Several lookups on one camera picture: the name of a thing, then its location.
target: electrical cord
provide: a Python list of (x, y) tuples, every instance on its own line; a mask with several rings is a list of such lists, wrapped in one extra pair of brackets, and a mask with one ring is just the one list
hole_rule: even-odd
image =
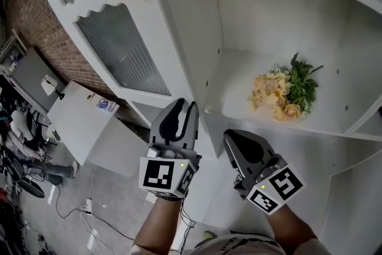
[(85, 206), (83, 205), (83, 206), (81, 207), (81, 212), (80, 212), (80, 215), (79, 215), (79, 217), (80, 217), (80, 219), (81, 219), (81, 223), (82, 223), (82, 225), (84, 226), (85, 230), (86, 230), (90, 235), (92, 235), (93, 238), (95, 239), (95, 241), (96, 241), (96, 243), (97, 243), (97, 245), (98, 245), (98, 248), (100, 249), (101, 255), (102, 255), (102, 248), (101, 248), (101, 245), (100, 245), (100, 243), (99, 243), (97, 237), (93, 234), (93, 233), (94, 233), (94, 229), (90, 226), (90, 224), (89, 224), (88, 220), (86, 219), (86, 217), (85, 217), (85, 220), (86, 220), (86, 222), (88, 223), (88, 226), (89, 226), (89, 228), (91, 229), (91, 232), (88, 230), (88, 228), (86, 227), (84, 221), (82, 220), (82, 212), (84, 211), (84, 208), (85, 208)]
[(37, 233), (37, 232), (38, 232), (36, 229), (34, 229), (34, 228), (33, 228), (33, 226), (32, 226), (32, 225), (30, 225), (30, 223), (27, 223), (27, 224), (28, 224), (28, 227), (30, 227), (30, 228), (31, 228), (31, 230), (33, 230), (35, 233)]
[[(90, 196), (91, 196), (91, 191), (92, 191), (92, 189), (93, 189), (93, 179), (94, 179), (94, 175), (95, 175), (96, 171), (97, 171), (97, 168), (96, 168), (96, 169), (94, 170), (94, 172), (93, 172), (92, 183), (91, 183), (91, 189), (90, 189), (89, 198), (90, 198)], [(61, 195), (61, 189), (60, 189), (60, 187), (58, 187), (58, 186), (57, 186), (57, 188), (58, 188), (58, 197), (57, 197), (57, 200), (56, 200), (56, 211), (57, 211), (57, 214), (58, 214), (62, 219), (66, 219), (67, 217), (69, 217), (69, 216), (72, 214), (72, 212), (74, 212), (74, 211), (76, 211), (76, 210), (79, 211), (79, 212), (80, 212), (81, 222), (82, 222), (82, 224), (84, 225), (86, 231), (94, 237), (94, 239), (97, 241), (97, 243), (98, 243), (98, 241), (100, 241), (100, 242), (101, 242), (105, 247), (107, 247), (107, 248), (109, 249), (109, 251), (114, 255), (114, 253), (112, 252), (112, 250), (111, 250), (106, 244), (104, 244), (98, 237), (96, 237), (91, 231), (89, 231), (88, 228), (85, 226), (84, 222), (82, 221), (82, 213), (84, 212), (84, 208), (85, 208), (84, 205), (81, 207), (81, 209), (74, 208), (74, 209), (71, 210), (66, 216), (62, 216), (62, 215), (58, 212), (57, 205), (58, 205), (58, 199), (60, 198), (60, 195)], [(186, 213), (186, 211), (184, 210), (184, 207), (183, 207), (183, 206), (184, 206), (184, 200), (186, 199), (186, 197), (187, 197), (187, 195), (183, 198), (182, 203), (181, 203), (181, 209), (180, 209), (180, 217), (181, 217), (183, 223), (184, 223), (185, 225), (188, 226), (188, 228), (186, 229), (186, 231), (184, 232), (184, 235), (183, 235), (183, 238), (184, 238), (184, 240), (183, 240), (183, 245), (182, 245), (182, 248), (181, 248), (180, 251), (178, 251), (178, 250), (173, 250), (173, 249), (170, 250), (170, 251), (175, 251), (175, 252), (177, 252), (177, 253), (179, 253), (179, 254), (182, 254), (182, 253), (183, 253), (183, 251), (184, 251), (184, 246), (186, 245), (186, 240), (187, 240), (187, 237), (188, 237), (188, 235), (189, 235), (189, 232), (190, 232), (190, 230), (191, 230), (192, 228), (194, 228), (195, 225), (196, 225), (196, 222), (193, 221), (193, 220), (191, 220), (190, 216), (189, 216), (189, 215)], [(91, 215), (94, 216), (96, 219), (99, 219), (100, 221), (102, 221), (102, 222), (104, 222), (105, 224), (107, 224), (109, 227), (111, 227), (114, 231), (116, 231), (116, 232), (117, 232), (118, 234), (120, 234), (121, 236), (123, 236), (123, 237), (125, 237), (125, 238), (127, 238), (127, 239), (129, 239), (129, 240), (131, 240), (131, 241), (135, 241), (135, 239), (130, 238), (129, 236), (124, 235), (121, 231), (117, 230), (117, 228), (115, 228), (114, 226), (112, 226), (109, 222), (103, 220), (102, 218), (98, 217), (97, 215), (95, 215), (95, 214), (93, 214), (93, 213), (91, 213)], [(188, 220), (189, 222), (192, 222), (192, 225), (189, 225), (184, 219)]]
[(123, 237), (125, 237), (125, 238), (127, 238), (127, 239), (129, 239), (129, 240), (131, 240), (131, 241), (134, 241), (134, 240), (135, 240), (135, 239), (132, 239), (132, 238), (130, 238), (130, 237), (124, 235), (124, 234), (121, 233), (119, 230), (117, 230), (114, 226), (112, 226), (109, 222), (107, 222), (107, 221), (105, 221), (105, 220), (103, 220), (103, 219), (97, 217), (95, 214), (92, 214), (92, 216), (96, 217), (97, 219), (101, 220), (102, 222), (105, 222), (105, 223), (106, 223), (107, 225), (109, 225), (114, 231), (116, 231), (118, 234), (122, 235)]
[(58, 212), (58, 208), (57, 208), (57, 204), (58, 204), (58, 199), (60, 198), (60, 195), (61, 195), (61, 188), (56, 186), (58, 188), (58, 197), (57, 197), (57, 200), (56, 200), (56, 210), (57, 210), (57, 214), (62, 218), (62, 219), (66, 219), (70, 216), (70, 214), (76, 210), (78, 210), (79, 212), (81, 212), (81, 210), (79, 210), (78, 208), (74, 208), (73, 210), (71, 210), (69, 212), (69, 214), (67, 214), (65, 217), (61, 216), (61, 214)]
[(91, 191), (93, 190), (93, 181), (94, 181), (94, 175), (96, 174), (96, 171), (98, 169), (98, 166), (95, 167), (93, 176), (91, 177), (91, 187), (90, 187), (90, 192), (89, 192), (89, 199), (91, 199)]
[[(91, 232), (91, 234), (93, 233), (93, 229), (92, 229), (92, 227), (90, 226), (90, 224), (89, 224), (89, 221), (88, 221), (88, 219), (86, 219), (86, 217), (84, 216), (84, 219), (85, 219), (85, 221), (86, 221), (86, 223), (88, 224), (88, 226), (89, 226), (89, 228), (92, 230), (92, 232)], [(106, 245), (100, 238), (98, 238), (98, 237), (96, 237), (94, 234), (92, 234), (93, 235), (93, 237), (94, 237), (94, 239), (96, 239), (96, 240), (98, 240), (98, 241), (100, 241), (113, 255), (115, 255), (114, 254), (114, 252), (111, 250), (111, 248), (108, 246), (108, 245)]]

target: cable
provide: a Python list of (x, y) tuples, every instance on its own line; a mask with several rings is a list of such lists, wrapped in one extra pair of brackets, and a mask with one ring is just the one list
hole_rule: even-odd
[[(85, 218), (85, 221), (88, 223), (88, 225), (89, 225), (89, 227), (90, 227), (89, 221), (86, 219), (85, 216), (84, 216), (84, 218)], [(95, 239), (99, 240), (105, 247), (107, 247), (107, 249), (108, 249), (113, 255), (115, 255), (114, 252), (111, 250), (111, 248), (110, 248), (107, 244), (105, 244), (100, 238), (95, 237)]]
[(27, 223), (27, 225), (28, 225), (28, 227), (30, 227), (35, 233), (38, 232), (36, 229), (34, 229), (34, 228), (32, 227), (32, 225), (30, 225), (30, 223)]
[(80, 219), (81, 219), (81, 222), (82, 222), (82, 225), (84, 226), (85, 230), (86, 230), (90, 235), (93, 236), (93, 238), (95, 239), (95, 241), (96, 241), (96, 243), (97, 243), (97, 245), (98, 245), (98, 248), (100, 249), (101, 255), (102, 255), (102, 248), (101, 248), (101, 246), (100, 246), (100, 243), (98, 242), (97, 237), (93, 234), (94, 229), (90, 226), (89, 222), (88, 222), (88, 221), (86, 220), (86, 218), (85, 218), (85, 220), (87, 221), (87, 223), (88, 223), (88, 225), (89, 225), (89, 227), (90, 227), (90, 229), (91, 229), (91, 232), (90, 232), (90, 231), (88, 230), (88, 228), (86, 227), (84, 221), (82, 220), (82, 212), (84, 211), (84, 208), (85, 208), (85, 206), (82, 206), (82, 207), (81, 207), (81, 212), (80, 212), (80, 215), (79, 215), (79, 217), (80, 217)]
[(126, 235), (124, 235), (124, 234), (122, 234), (119, 230), (117, 230), (114, 226), (112, 226), (109, 222), (107, 222), (107, 221), (105, 221), (105, 220), (103, 220), (103, 219), (101, 219), (101, 218), (99, 218), (99, 217), (97, 217), (95, 214), (92, 214), (94, 217), (96, 217), (97, 219), (99, 219), (99, 220), (101, 220), (102, 222), (105, 222), (107, 225), (109, 225), (114, 231), (116, 231), (117, 233), (119, 233), (120, 235), (122, 235), (123, 237), (125, 237), (125, 238), (127, 238), (127, 239), (129, 239), (129, 240), (131, 240), (131, 241), (134, 241), (135, 239), (132, 239), (132, 238), (130, 238), (130, 237), (128, 237), (128, 236), (126, 236)]
[(62, 218), (62, 219), (65, 219), (65, 218), (68, 218), (70, 216), (70, 214), (72, 212), (74, 212), (75, 210), (78, 210), (79, 212), (81, 212), (81, 210), (79, 210), (78, 208), (74, 208), (73, 210), (71, 210), (69, 212), (69, 214), (67, 214), (65, 217), (61, 216), (61, 214), (58, 212), (58, 208), (57, 208), (57, 204), (58, 204), (58, 199), (60, 198), (60, 195), (61, 195), (61, 188), (56, 186), (58, 188), (58, 197), (57, 197), (57, 201), (56, 201), (56, 210), (57, 210), (57, 214)]
[[(94, 178), (94, 175), (95, 175), (97, 169), (98, 169), (98, 167), (97, 167), (97, 168), (94, 170), (94, 172), (93, 172), (93, 177), (92, 177), (92, 180), (91, 180), (91, 181), (92, 181), (92, 184), (91, 184), (91, 189), (90, 189), (89, 198), (90, 198), (90, 196), (91, 196), (91, 191), (92, 191), (92, 189), (93, 189), (93, 178)], [(97, 243), (98, 243), (98, 240), (99, 240), (99, 241), (100, 241), (105, 247), (107, 247), (107, 248), (109, 249), (109, 251), (114, 255), (113, 251), (112, 251), (106, 244), (104, 244), (98, 237), (94, 236), (94, 234), (93, 234), (92, 232), (90, 232), (90, 231), (88, 230), (88, 228), (85, 226), (85, 224), (83, 223), (83, 221), (82, 221), (82, 213), (84, 212), (84, 207), (85, 207), (84, 205), (81, 207), (80, 210), (79, 210), (78, 208), (74, 208), (74, 209), (71, 210), (66, 216), (64, 216), (64, 217), (61, 216), (61, 214), (58, 212), (58, 208), (57, 208), (58, 199), (60, 198), (60, 195), (61, 195), (61, 189), (60, 189), (60, 187), (57, 187), (57, 188), (58, 188), (58, 197), (57, 197), (57, 200), (56, 200), (56, 210), (57, 210), (57, 214), (58, 214), (62, 219), (65, 219), (65, 218), (69, 217), (70, 214), (71, 214), (72, 212), (74, 212), (74, 211), (76, 211), (76, 210), (79, 211), (79, 212), (80, 212), (81, 222), (82, 222), (82, 224), (84, 225), (86, 231), (87, 231), (88, 233), (90, 233), (90, 234), (94, 237), (94, 239), (96, 239)], [(183, 235), (184, 241), (183, 241), (183, 245), (182, 245), (181, 250), (180, 250), (180, 251), (178, 251), (178, 250), (173, 250), (173, 249), (170, 250), (170, 251), (175, 251), (175, 252), (177, 252), (177, 253), (179, 253), (179, 254), (182, 254), (182, 253), (183, 253), (184, 246), (186, 245), (186, 240), (187, 240), (188, 234), (189, 234), (190, 230), (191, 230), (192, 228), (194, 228), (195, 225), (196, 225), (196, 222), (193, 221), (193, 220), (191, 220), (190, 216), (189, 216), (189, 215), (186, 213), (186, 211), (184, 210), (183, 205), (184, 205), (184, 200), (185, 200), (185, 199), (186, 199), (186, 196), (183, 198), (182, 203), (181, 203), (180, 217), (181, 217), (183, 223), (184, 223), (185, 225), (188, 226), (188, 228), (186, 229), (186, 231), (184, 232), (184, 235)], [(130, 238), (129, 236), (124, 235), (121, 231), (117, 230), (117, 229), (116, 229), (114, 226), (112, 226), (109, 222), (103, 220), (102, 218), (99, 218), (99, 216), (97, 216), (97, 215), (95, 215), (95, 214), (93, 214), (93, 213), (92, 213), (91, 215), (94, 216), (96, 219), (99, 219), (100, 221), (102, 221), (102, 222), (104, 222), (105, 224), (109, 225), (114, 231), (116, 231), (116, 232), (117, 232), (118, 234), (120, 234), (121, 236), (123, 236), (123, 237), (125, 237), (125, 238), (127, 238), (127, 239), (129, 239), (129, 240), (131, 240), (131, 241), (135, 241), (135, 239)], [(190, 221), (190, 222), (193, 222), (193, 224), (192, 224), (192, 225), (189, 225), (184, 219), (186, 219), (186, 220), (188, 220), (188, 221)]]
[(91, 187), (90, 187), (89, 199), (91, 199), (91, 191), (93, 190), (94, 175), (96, 174), (97, 169), (98, 169), (98, 166), (95, 167), (94, 172), (93, 172), (93, 176), (91, 177)]
[[(84, 222), (82, 221), (82, 213), (83, 213), (83, 211), (81, 211), (81, 222), (82, 222), (82, 224), (85, 226), (85, 224), (84, 224)], [(88, 226), (89, 226), (89, 228), (92, 230), (91, 232), (87, 229), (87, 227), (85, 226), (85, 229), (87, 230), (87, 232), (89, 233), (89, 234), (91, 234), (93, 237), (94, 237), (94, 239), (97, 241), (97, 243), (98, 243), (98, 241), (100, 242), (100, 243), (102, 243), (113, 255), (115, 255), (114, 254), (114, 252), (111, 250), (111, 248), (108, 246), (108, 245), (106, 245), (100, 238), (98, 238), (98, 237), (96, 237), (94, 234), (93, 234), (93, 229), (92, 229), (92, 227), (91, 227), (91, 225), (89, 224), (89, 221), (88, 221), (88, 219), (86, 219), (86, 217), (84, 216), (84, 219), (85, 219), (85, 221), (86, 221), (86, 223), (88, 224)]]
[(27, 248), (28, 254), (30, 254), (29, 244), (26, 243), (26, 234), (28, 233), (28, 229), (26, 229), (26, 232), (22, 231), (22, 233), (23, 233), (24, 245), (25, 245), (26, 248)]

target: leg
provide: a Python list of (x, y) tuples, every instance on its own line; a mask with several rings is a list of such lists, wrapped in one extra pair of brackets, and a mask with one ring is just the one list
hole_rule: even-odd
[(46, 174), (54, 174), (56, 176), (73, 178), (74, 169), (72, 166), (66, 167), (61, 165), (53, 165), (50, 162), (42, 162), (35, 159), (33, 161), (33, 167), (40, 169)]
[(47, 174), (47, 181), (51, 182), (54, 186), (61, 186), (62, 185), (62, 177), (55, 176), (54, 174)]
[(60, 186), (62, 185), (62, 182), (63, 182), (62, 177), (56, 176), (54, 174), (45, 173), (43, 170), (39, 168), (29, 168), (28, 173), (39, 176), (42, 179), (46, 178), (48, 182), (51, 182), (55, 186)]

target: concrete floor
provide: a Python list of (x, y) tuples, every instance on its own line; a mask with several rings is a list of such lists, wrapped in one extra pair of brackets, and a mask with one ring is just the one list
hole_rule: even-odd
[[(55, 164), (71, 165), (73, 157), (65, 146), (60, 143), (51, 153)], [(146, 201), (147, 192), (138, 188), (138, 171), (130, 178), (113, 173), (91, 163), (86, 163), (79, 168), (77, 177), (73, 180), (65, 179), (61, 187), (61, 196), (58, 201), (58, 210), (65, 216), (74, 208), (80, 209), (86, 204), (91, 188), (91, 179), (94, 173), (93, 213), (108, 221), (123, 234), (135, 238), (141, 225), (150, 212), (153, 204)], [(66, 219), (61, 219), (56, 212), (58, 188), (55, 188), (51, 202), (50, 193), (52, 184), (49, 182), (38, 183), (45, 192), (45, 198), (39, 199), (27, 192), (20, 195), (20, 206), (24, 219), (31, 227), (41, 233), (58, 255), (89, 255), (101, 254), (96, 242), (88, 248), (91, 235), (85, 230), (80, 220), (80, 212), (74, 211)], [(97, 231), (97, 236), (107, 244), (115, 255), (126, 255), (133, 242), (124, 238), (105, 223), (93, 216), (86, 216), (92, 228)], [(186, 249), (192, 249), (202, 240), (203, 231), (214, 231), (223, 234), (227, 231), (198, 223), (191, 229), (187, 238)], [(38, 233), (32, 229), (26, 233), (26, 241), (30, 255), (35, 255), (40, 250), (37, 241)], [(103, 246), (103, 254), (110, 251)]]

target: white cabinet door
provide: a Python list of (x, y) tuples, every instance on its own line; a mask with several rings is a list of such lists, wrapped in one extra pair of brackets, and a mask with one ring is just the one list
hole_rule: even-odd
[(48, 0), (103, 81), (128, 102), (193, 100), (166, 0)]

